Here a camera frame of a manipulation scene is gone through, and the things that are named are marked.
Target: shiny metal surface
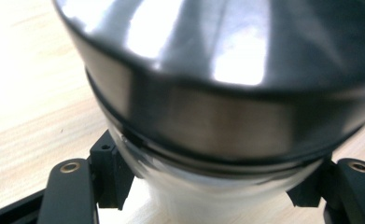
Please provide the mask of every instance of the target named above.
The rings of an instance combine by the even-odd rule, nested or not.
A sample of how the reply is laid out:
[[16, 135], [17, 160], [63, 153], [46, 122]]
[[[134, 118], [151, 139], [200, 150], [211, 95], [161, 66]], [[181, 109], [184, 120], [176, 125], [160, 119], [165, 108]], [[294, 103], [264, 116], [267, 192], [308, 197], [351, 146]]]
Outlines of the shiny metal surface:
[[105, 113], [170, 157], [322, 156], [365, 121], [365, 3], [55, 0]]
[[146, 154], [112, 126], [109, 132], [124, 160], [148, 182], [151, 196], [172, 223], [231, 223], [250, 208], [292, 189], [322, 163], [238, 178], [202, 175]]

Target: wooden surface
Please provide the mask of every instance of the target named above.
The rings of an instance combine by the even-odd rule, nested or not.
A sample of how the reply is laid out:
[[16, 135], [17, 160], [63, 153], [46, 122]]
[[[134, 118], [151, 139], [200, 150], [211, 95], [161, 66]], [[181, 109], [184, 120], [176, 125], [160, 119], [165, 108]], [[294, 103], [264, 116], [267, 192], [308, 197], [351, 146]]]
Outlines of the wooden surface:
[[[50, 0], [0, 0], [0, 208], [46, 186], [57, 163], [86, 158], [106, 129], [77, 55]], [[365, 160], [365, 129], [336, 159]], [[123, 212], [102, 223], [171, 223], [134, 181]], [[286, 195], [235, 223], [323, 223], [322, 209], [293, 208]]]

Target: metal screw head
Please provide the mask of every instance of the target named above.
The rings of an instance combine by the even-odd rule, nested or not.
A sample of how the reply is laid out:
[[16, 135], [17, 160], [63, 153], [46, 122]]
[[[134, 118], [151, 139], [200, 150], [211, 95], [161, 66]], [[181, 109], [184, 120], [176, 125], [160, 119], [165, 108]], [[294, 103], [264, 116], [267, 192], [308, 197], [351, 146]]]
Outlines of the metal screw head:
[[365, 173], [365, 164], [359, 161], [351, 161], [348, 166], [358, 172]]
[[80, 163], [72, 161], [68, 162], [67, 164], [63, 165], [60, 168], [60, 172], [64, 174], [72, 173], [80, 168]]

